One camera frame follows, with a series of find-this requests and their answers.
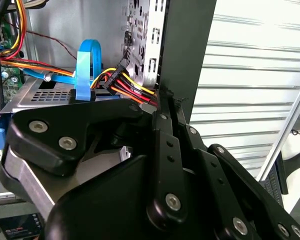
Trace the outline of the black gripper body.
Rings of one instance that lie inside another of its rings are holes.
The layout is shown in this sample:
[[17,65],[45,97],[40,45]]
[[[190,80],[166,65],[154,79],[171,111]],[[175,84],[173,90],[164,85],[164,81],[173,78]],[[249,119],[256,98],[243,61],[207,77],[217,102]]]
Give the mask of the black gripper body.
[[134,157],[78,186],[57,201],[49,213],[46,240],[237,240],[229,220],[217,223],[212,198],[200,179],[183,171],[187,218],[170,231],[155,227],[147,215],[148,162]]

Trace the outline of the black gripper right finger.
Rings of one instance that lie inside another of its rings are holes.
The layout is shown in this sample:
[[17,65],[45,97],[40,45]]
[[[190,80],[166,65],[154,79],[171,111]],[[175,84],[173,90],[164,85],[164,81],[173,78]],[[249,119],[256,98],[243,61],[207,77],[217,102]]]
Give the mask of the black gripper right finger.
[[207,240],[300,240],[300,225],[220,144],[205,146],[170,102],[182,166],[191,178],[196,220]]

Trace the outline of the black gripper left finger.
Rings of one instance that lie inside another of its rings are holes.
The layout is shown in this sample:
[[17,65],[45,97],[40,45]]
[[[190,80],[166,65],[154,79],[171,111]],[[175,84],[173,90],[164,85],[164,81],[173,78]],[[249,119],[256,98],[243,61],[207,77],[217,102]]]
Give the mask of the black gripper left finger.
[[1,170],[21,185],[47,222],[69,191],[145,157],[147,216],[159,230],[172,230],[186,220],[188,207],[171,100],[160,92],[153,113],[125,98],[17,112],[8,127]]

